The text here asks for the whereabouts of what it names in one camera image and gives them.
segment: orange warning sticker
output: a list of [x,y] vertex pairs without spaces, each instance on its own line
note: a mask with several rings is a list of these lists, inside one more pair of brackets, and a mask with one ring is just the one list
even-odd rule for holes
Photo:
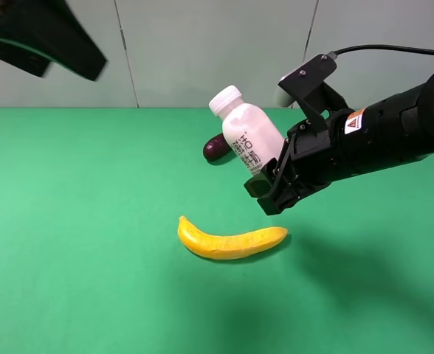
[[359,109],[358,111],[350,114],[345,122],[345,135],[358,131],[362,128],[363,112],[365,109]]

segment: white bottle cap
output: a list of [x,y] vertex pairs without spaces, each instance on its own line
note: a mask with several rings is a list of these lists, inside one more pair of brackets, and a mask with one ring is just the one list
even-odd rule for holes
[[234,85],[224,88],[209,102],[209,108],[216,116],[231,102],[241,97],[241,92]]

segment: green tablecloth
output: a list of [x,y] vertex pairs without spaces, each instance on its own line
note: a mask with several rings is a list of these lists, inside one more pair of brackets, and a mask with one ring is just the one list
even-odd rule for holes
[[[286,130],[299,111],[268,110]],[[207,109],[0,109],[0,354],[434,354],[434,156],[267,217]],[[206,232],[292,236],[232,262]]]

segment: white bottle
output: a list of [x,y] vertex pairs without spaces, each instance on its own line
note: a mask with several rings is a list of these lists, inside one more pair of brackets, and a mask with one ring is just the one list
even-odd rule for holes
[[209,108],[224,121],[225,140],[254,176],[270,159],[279,158],[283,136],[261,108],[241,99],[235,86],[217,94]]

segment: banana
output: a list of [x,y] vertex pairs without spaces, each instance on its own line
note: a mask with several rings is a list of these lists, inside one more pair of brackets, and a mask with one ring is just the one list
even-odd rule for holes
[[193,253],[213,260],[235,260],[266,251],[279,244],[288,230],[283,227],[268,227],[246,234],[216,236],[202,232],[186,217],[179,218],[178,236]]

